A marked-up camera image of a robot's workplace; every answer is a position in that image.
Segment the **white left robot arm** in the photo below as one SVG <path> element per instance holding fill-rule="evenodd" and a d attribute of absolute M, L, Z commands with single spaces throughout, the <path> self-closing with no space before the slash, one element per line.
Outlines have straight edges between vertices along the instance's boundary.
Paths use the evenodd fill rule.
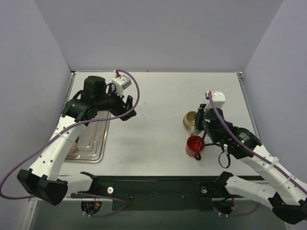
<path fill-rule="evenodd" d="M 97 120 L 99 111 L 109 111 L 114 119 L 119 117 L 123 121 L 136 115 L 137 104 L 133 97 L 123 100 L 123 91 L 133 82 L 133 77 L 118 72 L 109 84 L 99 76 L 84 80 L 83 89 L 66 102 L 50 144 L 27 170 L 18 172 L 17 180 L 26 192 L 54 206 L 73 193 L 82 191 L 87 197 L 97 195 L 99 186 L 94 175 L 80 172 L 61 176 L 59 172 L 75 141 L 89 123 Z"/>

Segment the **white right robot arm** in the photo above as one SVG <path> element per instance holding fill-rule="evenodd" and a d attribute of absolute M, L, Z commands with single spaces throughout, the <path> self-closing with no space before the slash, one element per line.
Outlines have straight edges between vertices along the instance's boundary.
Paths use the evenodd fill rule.
<path fill-rule="evenodd" d="M 307 219 L 306 183 L 286 170 L 253 133 L 225 121 L 223 111 L 210 104 L 200 104 L 194 118 L 197 131 L 204 132 L 213 145 L 251 167 L 267 183 L 260 185 L 222 172 L 214 184 L 218 195 L 229 193 L 256 201 L 292 225 Z"/>

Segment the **red mug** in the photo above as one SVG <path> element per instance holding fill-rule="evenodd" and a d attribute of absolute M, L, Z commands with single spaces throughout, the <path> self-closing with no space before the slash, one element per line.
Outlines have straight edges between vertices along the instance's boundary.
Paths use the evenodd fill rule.
<path fill-rule="evenodd" d="M 200 136 L 192 135 L 187 139 L 185 152 L 188 156 L 201 160 L 201 153 L 205 148 L 205 143 Z"/>

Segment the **cream mug with blue drips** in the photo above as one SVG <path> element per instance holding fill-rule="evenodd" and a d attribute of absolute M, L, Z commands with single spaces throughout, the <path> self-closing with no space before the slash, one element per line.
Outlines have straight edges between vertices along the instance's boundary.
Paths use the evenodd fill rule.
<path fill-rule="evenodd" d="M 196 111 L 190 111 L 183 117 L 183 125 L 190 135 L 194 135 Z"/>

